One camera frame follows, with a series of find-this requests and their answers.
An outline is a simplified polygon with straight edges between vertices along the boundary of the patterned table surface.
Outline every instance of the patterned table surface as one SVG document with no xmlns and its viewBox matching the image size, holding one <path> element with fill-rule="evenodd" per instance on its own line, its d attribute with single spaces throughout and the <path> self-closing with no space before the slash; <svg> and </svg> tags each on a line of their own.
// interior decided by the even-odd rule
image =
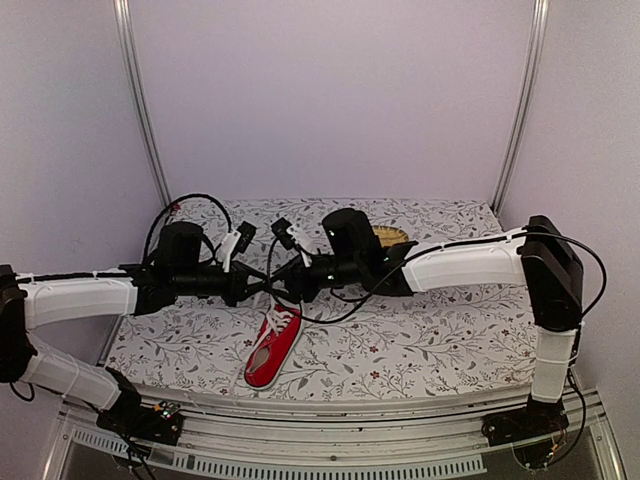
<svg viewBox="0 0 640 480">
<path fill-rule="evenodd" d="M 447 241 L 500 232 L 483 202 L 423 200 L 227 201 L 234 225 L 247 220 L 258 232 L 237 259 L 265 270 L 281 216 L 298 223 L 329 251 L 320 222 L 338 208 L 363 210 L 373 225 L 392 225 L 413 240 Z M 173 218 L 203 225 L 217 243 L 225 223 L 215 206 L 187 201 Z M 276 249 L 274 267 L 292 253 Z M 361 294 L 345 289 L 346 296 Z M 218 299 L 182 298 L 144 317 L 125 317 L 107 365 L 134 383 L 187 392 L 229 395 L 231 376 L 256 340 L 268 307 L 264 294 L 253 309 Z M 345 305 L 321 294 L 308 307 L 318 319 L 345 313 Z M 356 315 L 335 325 L 306 324 L 280 377 L 256 392 L 240 375 L 234 395 L 245 398 L 360 401 L 435 397 L 486 391 L 531 382 L 536 330 L 524 287 L 452 287 L 410 298 L 374 297 Z"/>
</svg>

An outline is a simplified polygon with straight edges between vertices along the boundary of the metal frame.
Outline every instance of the metal frame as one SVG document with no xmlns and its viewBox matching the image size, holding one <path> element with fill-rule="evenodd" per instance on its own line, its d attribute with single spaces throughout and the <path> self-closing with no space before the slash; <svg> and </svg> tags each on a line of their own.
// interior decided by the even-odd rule
<svg viewBox="0 0 640 480">
<path fill-rule="evenodd" d="M 151 118 L 149 116 L 149 110 L 144 96 L 142 77 L 140 75 L 140 65 L 138 64 L 136 45 L 133 39 L 133 28 L 131 26 L 131 15 L 129 13 L 129 1 L 114 0 L 114 6 L 116 10 L 118 35 L 120 36 L 120 46 L 122 47 L 127 78 L 129 80 L 129 86 L 131 87 L 131 94 L 133 96 L 138 122 L 140 124 L 140 133 L 142 134 L 142 140 L 147 152 L 147 159 L 149 160 L 149 166 L 151 167 L 151 173 L 158 191 L 158 196 L 160 197 L 162 204 L 166 206 L 171 202 L 171 193 L 169 191 L 169 184 L 167 183 L 162 162 L 160 161 L 160 154 L 158 153 L 158 147 L 153 135 Z"/>
<path fill-rule="evenodd" d="M 143 137 L 149 166 L 153 175 L 153 180 L 158 191 L 161 202 L 167 205 L 171 201 L 171 193 L 167 182 L 164 168 L 160 160 L 160 154 L 156 144 L 149 109 L 147 107 L 140 66 L 133 36 L 131 14 L 129 10 L 129 0 L 114 0 L 116 20 L 120 44 L 122 47 L 124 62 L 127 70 L 127 77 L 134 99 L 140 132 Z M 542 55 L 544 35 L 547 25 L 547 14 L 549 11 L 549 0 L 535 0 L 533 9 L 533 20 L 529 38 L 529 51 L 527 53 L 525 75 L 522 82 L 518 108 L 514 118 L 509 143 L 505 158 L 500 169 L 498 183 L 494 191 L 490 206 L 499 216 L 506 200 L 511 177 L 516 165 L 520 144 L 522 143 L 523 132 L 529 112 L 529 105 L 533 96 L 534 84 L 538 72 L 538 65 Z"/>
<path fill-rule="evenodd" d="M 116 341 L 116 335 L 118 334 L 118 331 L 120 331 L 120 326 L 122 325 L 123 320 L 124 317 L 122 315 L 114 318 L 109 336 L 107 337 L 107 340 L 104 343 L 102 350 L 100 351 L 98 361 L 96 362 L 96 365 L 98 365 L 99 367 L 104 367 L 104 365 L 107 363 L 107 357 L 109 356 L 109 352 L 111 351 L 113 342 Z"/>
<path fill-rule="evenodd" d="M 624 471 L 600 398 L 595 390 L 586 391 L 585 398 L 585 433 L 591 434 L 596 445 L 603 478 L 622 480 Z M 502 401 L 456 408 L 413 409 L 397 416 L 378 413 L 377 417 L 367 415 L 351 418 L 351 421 L 322 415 L 310 415 L 301 421 L 302 415 L 291 413 L 288 418 L 265 418 L 261 412 L 254 412 L 256 416 L 249 418 L 230 415 L 224 409 L 204 408 L 200 411 L 187 407 L 183 410 L 186 420 L 179 445 L 153 445 L 149 464 L 228 479 L 238 478 L 240 468 L 270 471 L 271 478 L 276 470 L 293 472 L 288 477 L 290 480 L 302 479 L 305 472 L 309 473 L 308 478 L 314 479 L 340 480 L 342 472 L 352 472 L 355 479 L 380 479 L 385 478 L 383 473 L 386 471 L 395 472 L 395 478 L 402 478 L 398 477 L 399 471 L 407 471 L 406 478 L 420 478 L 411 477 L 416 468 L 427 470 L 449 465 L 450 469 L 455 469 L 455 465 L 471 458 L 511 449 L 512 445 L 508 444 L 489 447 L 479 426 L 485 414 L 512 407 L 512 401 Z M 575 431 L 582 418 L 582 405 L 572 391 L 565 392 L 565 407 L 570 420 L 569 430 Z M 115 455 L 122 453 L 124 447 L 120 440 L 110 432 L 97 429 L 94 421 L 95 414 L 88 408 L 81 404 L 65 404 L 57 421 L 57 440 L 43 476 L 45 480 L 60 478 L 72 442 Z M 535 441 L 537 439 L 513 446 Z M 426 478 L 459 476 L 445 474 Z"/>
<path fill-rule="evenodd" d="M 518 101 L 518 109 L 513 121 L 511 136 L 507 145 L 507 152 L 500 170 L 498 184 L 491 200 L 491 209 L 496 216 L 500 216 L 511 183 L 511 177 L 516 166 L 520 144 L 524 128 L 529 113 L 529 105 L 533 96 L 533 88 L 538 74 L 538 65 L 542 55 L 542 47 L 544 44 L 544 34 L 547 26 L 547 14 L 549 11 L 549 0 L 535 0 L 533 9 L 533 22 L 531 25 L 531 35 L 529 38 L 529 52 L 527 53 L 527 63 L 525 67 L 524 80 L 522 82 L 522 90 L 520 91 L 520 100 Z"/>
<path fill-rule="evenodd" d="M 178 402 L 189 405 L 194 412 L 207 414 L 211 410 L 225 412 L 225 415 L 257 419 L 291 419 L 303 422 L 317 421 L 318 418 L 341 422 L 363 421 L 367 419 L 404 419 L 417 414 L 447 415 L 455 409 L 461 412 L 473 411 L 487 404 L 515 406 L 526 402 L 529 386 L 500 388 L 464 395 L 447 395 L 435 398 L 406 398 L 389 400 L 360 400 L 332 402 L 300 402 L 296 400 L 276 400 L 260 398 L 235 398 L 206 393 L 136 385 L 146 403 L 156 400 Z"/>
</svg>

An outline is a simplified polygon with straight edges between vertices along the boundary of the red shoe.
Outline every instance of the red shoe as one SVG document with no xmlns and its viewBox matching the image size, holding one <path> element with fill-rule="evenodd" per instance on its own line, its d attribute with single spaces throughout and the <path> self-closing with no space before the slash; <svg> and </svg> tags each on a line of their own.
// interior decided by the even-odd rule
<svg viewBox="0 0 640 480">
<path fill-rule="evenodd" d="M 251 388 L 266 390 L 278 374 L 302 333 L 300 312 L 279 305 L 266 315 L 258 334 L 258 345 L 249 357 L 244 380 Z"/>
</svg>

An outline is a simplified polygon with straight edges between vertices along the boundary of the black cable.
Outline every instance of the black cable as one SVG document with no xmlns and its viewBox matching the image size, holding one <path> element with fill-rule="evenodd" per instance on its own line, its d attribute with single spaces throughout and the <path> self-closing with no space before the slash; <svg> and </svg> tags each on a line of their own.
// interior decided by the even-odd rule
<svg viewBox="0 0 640 480">
<path fill-rule="evenodd" d="M 570 243 L 572 245 L 575 245 L 575 246 L 581 248 L 582 250 L 587 252 L 589 255 L 591 255 L 594 258 L 594 260 L 598 263 L 598 266 L 600 267 L 600 272 L 602 274 L 602 284 L 601 284 L 601 287 L 600 287 L 600 291 L 595 296 L 593 301 L 589 304 L 589 306 L 587 306 L 587 308 L 585 308 L 583 310 L 582 317 L 584 317 L 600 301 L 600 299 L 604 295 L 605 289 L 607 287 L 607 270 L 605 268 L 604 262 L 602 261 L 600 256 L 595 251 L 593 251 L 593 249 L 591 249 L 590 247 L 588 247 L 584 243 L 579 242 L 578 240 L 575 240 L 575 239 L 573 239 L 571 237 L 566 237 L 564 235 L 559 235 L 559 234 L 555 234 L 555 233 L 530 232 L 530 231 L 524 231 L 524 232 L 516 233 L 514 235 L 511 235 L 510 237 L 508 237 L 507 235 L 501 235 L 499 237 L 491 237 L 491 238 L 477 238 L 477 239 L 473 239 L 473 240 L 460 240 L 460 241 L 450 242 L 450 243 L 447 243 L 447 244 L 444 244 L 444 245 L 437 245 L 437 246 L 434 246 L 434 247 L 431 247 L 431 248 L 427 248 L 426 250 L 422 250 L 420 252 L 417 252 L 414 255 L 411 255 L 408 258 L 405 258 L 402 262 L 400 262 L 398 265 L 396 265 L 394 268 L 392 268 L 384 277 L 382 277 L 382 279 L 376 285 L 374 285 L 374 287 L 366 295 L 363 295 L 362 297 L 358 297 L 358 298 L 349 299 L 349 300 L 353 300 L 353 302 L 356 303 L 356 305 L 349 312 L 347 312 L 346 314 L 344 314 L 344 315 L 342 315 L 342 316 L 340 316 L 338 318 L 334 318 L 334 319 L 331 319 L 331 320 L 324 320 L 324 321 L 316 320 L 315 318 L 306 317 L 304 315 L 299 315 L 299 317 L 301 319 L 303 319 L 303 320 L 307 320 L 308 322 L 316 323 L 316 324 L 333 324 L 333 323 L 342 322 L 342 321 L 346 320 L 347 318 L 349 318 L 350 316 L 352 316 L 355 312 L 360 310 L 360 308 L 362 308 L 362 306 L 373 295 L 375 295 L 376 291 L 392 275 L 394 275 L 401 268 L 405 267 L 409 262 L 411 262 L 411 261 L 413 261 L 413 260 L 415 260 L 417 258 L 420 258 L 420 257 L 422 257 L 424 255 L 428 255 L 428 254 L 436 252 L 436 251 L 445 250 L 447 248 L 452 248 L 452 247 L 461 247 L 461 246 L 467 246 L 467 245 L 480 245 L 480 244 L 486 244 L 486 243 L 496 243 L 496 242 L 501 242 L 503 240 L 507 240 L 508 238 L 516 239 L 516 238 L 530 237 L 530 236 L 531 237 L 536 237 L 536 236 L 537 237 L 548 237 L 548 238 L 555 238 L 557 240 L 563 240 L 563 241 L 565 241 L 567 243 Z M 273 257 L 273 251 L 275 249 L 275 245 L 276 245 L 277 242 L 278 242 L 278 240 L 274 239 L 274 241 L 271 243 L 271 246 L 269 247 L 269 253 L 267 255 L 267 292 L 273 297 L 273 299 L 274 299 L 274 301 L 276 302 L 277 305 L 279 305 L 281 308 L 287 310 L 288 312 L 290 312 L 292 314 L 295 314 L 295 312 L 293 312 L 290 307 L 287 307 L 286 305 L 284 305 L 282 303 L 282 300 L 280 299 L 280 297 L 278 297 L 278 295 L 273 290 L 273 286 L 272 286 L 272 282 L 271 282 L 271 261 L 272 261 L 272 257 Z"/>
<path fill-rule="evenodd" d="M 149 232 L 147 233 L 147 238 L 144 242 L 144 252 L 142 254 L 143 264 L 148 262 L 149 248 L 151 247 L 151 239 L 153 237 L 153 233 L 156 230 L 156 227 L 158 226 L 158 223 L 160 223 L 160 220 L 162 220 L 162 218 L 167 214 L 167 212 L 173 209 L 180 202 L 189 200 L 190 198 L 204 198 L 205 200 L 209 200 L 211 203 L 215 204 L 215 206 L 218 207 L 218 209 L 222 212 L 222 215 L 224 215 L 225 220 L 227 221 L 228 231 L 231 232 L 233 230 L 231 216 L 229 215 L 229 212 L 227 211 L 227 209 L 224 208 L 224 205 L 222 205 L 222 203 L 220 203 L 218 199 L 206 193 L 189 193 L 188 195 L 183 195 L 181 197 L 176 198 L 175 200 L 172 200 L 166 207 L 162 209 L 162 211 L 158 214 L 158 216 L 153 220 L 153 223 L 149 228 Z"/>
<path fill-rule="evenodd" d="M 211 252 L 211 256 L 206 260 L 203 260 L 202 262 L 200 262 L 199 265 L 205 266 L 205 265 L 210 265 L 212 262 L 218 263 L 218 261 L 216 260 L 216 251 L 218 250 L 218 247 L 220 245 L 218 245 L 218 247 L 214 247 L 211 239 L 207 237 L 205 234 L 202 234 L 202 243 L 204 243 L 207 249 Z"/>
<path fill-rule="evenodd" d="M 29 397 L 27 397 L 26 395 L 22 395 L 18 389 L 16 388 L 15 384 L 13 382 L 11 382 L 9 384 L 9 387 L 11 388 L 11 391 L 13 392 L 13 394 L 18 397 L 20 400 L 22 400 L 23 402 L 27 402 L 27 403 L 31 403 L 33 402 L 33 399 L 36 398 L 36 391 L 33 389 L 33 385 L 31 385 L 30 383 L 27 383 L 27 385 L 29 385 L 29 390 L 30 390 L 30 395 Z"/>
<path fill-rule="evenodd" d="M 302 315 L 302 313 L 298 314 L 291 307 L 287 307 L 286 305 L 284 305 L 282 303 L 282 300 L 280 299 L 280 297 L 278 297 L 278 295 L 276 294 L 276 292 L 273 289 L 273 284 L 271 282 L 271 261 L 272 261 L 272 258 L 273 258 L 273 250 L 275 249 L 277 243 L 278 243 L 278 239 L 275 238 L 273 240 L 273 242 L 271 242 L 271 246 L 269 247 L 269 253 L 267 255 L 267 292 L 269 293 L 269 295 L 271 295 L 271 297 L 273 298 L 275 303 L 277 305 L 279 305 L 281 308 L 283 308 L 284 310 L 286 310 L 287 312 L 289 312 L 289 313 L 291 313 L 293 315 L 297 315 L 302 320 L 306 320 L 306 321 L 311 322 L 311 323 L 317 323 L 317 324 L 321 324 L 321 325 L 330 325 L 332 323 L 342 322 L 343 320 L 346 320 L 347 318 L 349 318 L 355 312 L 360 310 L 362 308 L 362 306 L 367 302 L 367 300 L 369 300 L 369 298 L 371 298 L 373 296 L 373 294 L 371 294 L 371 293 L 368 294 L 368 296 L 365 296 L 365 298 L 363 300 L 359 301 L 356 304 L 356 306 L 353 307 L 349 312 L 347 312 L 346 314 L 342 315 L 341 317 L 334 318 L 332 320 L 320 321 L 320 320 L 316 320 L 315 318 L 311 318 L 311 317 L 307 317 L 305 315 Z"/>
<path fill-rule="evenodd" d="M 580 423 L 580 429 L 578 430 L 578 434 L 576 435 L 576 438 L 573 440 L 573 443 L 563 452 L 562 456 L 554 457 L 549 463 L 549 466 L 553 466 L 556 463 L 560 462 L 561 460 L 567 458 L 567 456 L 571 453 L 571 451 L 574 448 L 576 448 L 576 446 L 578 445 L 578 442 L 580 441 L 580 437 L 582 437 L 582 433 L 584 432 L 585 424 L 587 423 L 587 402 L 584 399 L 584 395 L 578 388 L 575 378 L 573 378 L 573 372 L 571 370 L 569 370 L 567 379 L 569 380 L 569 385 L 571 385 L 571 388 L 573 389 L 573 391 L 576 392 L 576 394 L 578 395 L 578 398 L 580 399 L 580 403 L 582 403 L 582 422 Z"/>
<path fill-rule="evenodd" d="M 557 240 L 563 240 L 567 243 L 570 243 L 572 245 L 575 245 L 576 247 L 581 248 L 582 250 L 587 252 L 589 255 L 591 255 L 591 257 L 593 257 L 593 259 L 596 261 L 596 263 L 600 267 L 600 273 L 602 275 L 602 283 L 600 285 L 600 290 L 598 291 L 598 294 L 594 297 L 594 299 L 587 306 L 587 308 L 585 308 L 582 311 L 582 318 L 584 318 L 584 316 L 587 313 L 589 313 L 591 310 L 593 310 L 593 307 L 595 307 L 596 304 L 602 299 L 602 296 L 604 295 L 604 291 L 607 288 L 607 283 L 608 283 L 607 269 L 604 266 L 604 262 L 602 261 L 600 256 L 591 247 L 585 245 L 584 243 L 579 242 L 578 240 L 575 240 L 571 237 L 565 237 L 564 235 L 558 235 L 556 233 L 522 232 L 522 233 L 516 233 L 515 235 L 513 235 L 513 238 L 521 238 L 521 237 L 549 237 L 549 238 L 555 238 Z"/>
<path fill-rule="evenodd" d="M 302 246 L 298 245 L 297 243 L 295 243 L 293 245 L 293 248 L 295 248 L 298 252 L 300 253 L 306 253 L 307 255 L 309 255 L 311 258 L 313 257 L 319 257 L 322 254 L 320 253 L 320 251 L 318 250 L 318 253 L 311 253 L 309 251 L 307 251 L 306 249 L 304 249 Z"/>
<path fill-rule="evenodd" d="M 342 295 L 338 295 L 336 293 L 336 289 L 335 288 L 330 288 L 329 289 L 329 295 L 331 295 L 334 298 L 337 298 L 338 300 L 340 300 L 341 302 L 344 303 L 357 303 L 361 300 L 361 297 L 356 297 L 356 298 L 345 298 Z"/>
<path fill-rule="evenodd" d="M 73 280 L 76 278 L 129 278 L 125 272 L 73 272 L 73 273 L 53 273 L 49 275 L 37 275 L 33 277 L 23 277 L 16 280 L 16 283 L 24 284 L 31 282 L 50 282 L 54 280 Z"/>
<path fill-rule="evenodd" d="M 100 410 L 98 410 L 98 408 L 95 405 L 92 405 L 89 402 L 84 402 L 89 408 L 91 408 L 91 410 L 93 410 L 97 415 L 100 415 Z M 111 425 L 114 427 L 115 430 L 117 430 L 116 425 L 109 421 L 111 423 Z M 138 460 L 140 460 L 140 464 L 142 465 L 142 467 L 145 469 L 145 471 L 147 472 L 147 475 L 149 475 L 149 478 L 151 480 L 157 480 L 156 476 L 153 474 L 153 472 L 151 471 L 151 468 L 149 467 L 149 464 L 147 463 L 147 461 L 144 458 L 144 453 L 140 451 L 140 449 L 138 448 L 138 445 L 136 445 L 136 443 L 131 440 L 131 437 L 127 436 L 127 435 L 123 435 L 119 432 L 115 432 L 116 435 L 118 435 L 122 441 L 124 443 L 127 444 L 127 455 L 129 456 L 129 462 L 132 462 L 132 458 L 131 458 L 131 453 L 133 453 L 136 457 L 138 457 Z M 143 480 L 143 478 L 140 476 L 140 474 L 138 472 L 136 472 L 135 468 L 137 467 L 133 467 L 131 466 L 130 472 L 138 479 L 138 480 Z"/>
</svg>

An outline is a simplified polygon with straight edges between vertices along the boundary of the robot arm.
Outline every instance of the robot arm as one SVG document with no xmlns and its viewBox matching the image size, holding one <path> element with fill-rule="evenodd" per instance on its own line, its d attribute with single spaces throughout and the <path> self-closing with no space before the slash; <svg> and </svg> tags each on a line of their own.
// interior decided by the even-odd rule
<svg viewBox="0 0 640 480">
<path fill-rule="evenodd" d="M 18 277 L 0 266 L 0 382 L 23 381 L 83 400 L 101 411 L 98 425 L 117 433 L 175 444 L 182 417 L 176 405 L 141 405 L 141 397 L 119 372 L 83 363 L 33 335 L 38 327 L 102 315 L 145 315 L 180 295 L 220 296 L 235 305 L 263 287 L 265 276 L 231 257 L 255 228 L 243 223 L 224 249 L 221 265 L 200 262 L 201 227 L 176 222 L 163 228 L 154 260 L 105 272 Z M 261 281 L 249 284 L 255 276 Z"/>
<path fill-rule="evenodd" d="M 323 288 L 350 284 L 388 296 L 457 285 L 526 285 L 538 327 L 531 395 L 524 409 L 487 416 L 483 431 L 493 445 L 568 426 L 562 393 L 577 353 L 583 267 L 548 218 L 532 217 L 527 227 L 492 237 L 390 248 L 381 247 L 363 212 L 338 210 L 322 223 L 333 255 L 316 255 L 310 265 L 297 257 L 274 273 L 272 282 L 284 281 L 290 301 L 309 302 Z"/>
</svg>

